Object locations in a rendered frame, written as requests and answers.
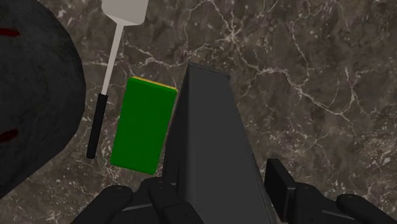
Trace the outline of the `green sponge with yellow underside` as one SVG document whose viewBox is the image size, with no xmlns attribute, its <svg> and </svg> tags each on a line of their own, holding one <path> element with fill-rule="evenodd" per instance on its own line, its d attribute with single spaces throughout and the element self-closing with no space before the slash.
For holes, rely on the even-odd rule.
<svg viewBox="0 0 397 224">
<path fill-rule="evenodd" d="M 156 172 L 178 90 L 137 76 L 128 79 L 110 163 Z"/>
</svg>

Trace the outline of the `black round object with red marks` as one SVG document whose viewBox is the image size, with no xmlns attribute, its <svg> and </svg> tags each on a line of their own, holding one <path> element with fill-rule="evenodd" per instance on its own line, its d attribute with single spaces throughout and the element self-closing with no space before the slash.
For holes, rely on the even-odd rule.
<svg viewBox="0 0 397 224">
<path fill-rule="evenodd" d="M 85 109 L 78 51 L 38 0 L 0 0 L 0 199 L 60 153 Z"/>
</svg>

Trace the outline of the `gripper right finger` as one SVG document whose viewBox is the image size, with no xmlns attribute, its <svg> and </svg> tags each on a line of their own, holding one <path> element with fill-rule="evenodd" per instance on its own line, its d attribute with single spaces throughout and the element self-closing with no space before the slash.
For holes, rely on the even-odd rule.
<svg viewBox="0 0 397 224">
<path fill-rule="evenodd" d="M 296 182 L 277 158 L 267 160 L 264 186 L 278 217 L 288 224 L 397 224 L 359 195 L 330 200 L 315 186 Z"/>
</svg>

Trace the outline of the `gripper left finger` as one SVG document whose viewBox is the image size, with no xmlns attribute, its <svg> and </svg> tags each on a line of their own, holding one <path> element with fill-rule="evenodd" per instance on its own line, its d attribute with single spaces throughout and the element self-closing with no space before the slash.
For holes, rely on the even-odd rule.
<svg viewBox="0 0 397 224">
<path fill-rule="evenodd" d="M 109 186 L 71 224 L 204 224 L 189 202 L 162 178 L 144 180 L 138 191 Z"/>
</svg>

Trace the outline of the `dark grey tall box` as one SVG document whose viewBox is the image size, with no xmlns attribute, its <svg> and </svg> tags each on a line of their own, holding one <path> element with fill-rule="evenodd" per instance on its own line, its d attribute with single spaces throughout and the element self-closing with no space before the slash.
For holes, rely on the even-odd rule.
<svg viewBox="0 0 397 224">
<path fill-rule="evenodd" d="M 204 224 L 277 224 L 226 74 L 188 64 L 162 176 Z"/>
</svg>

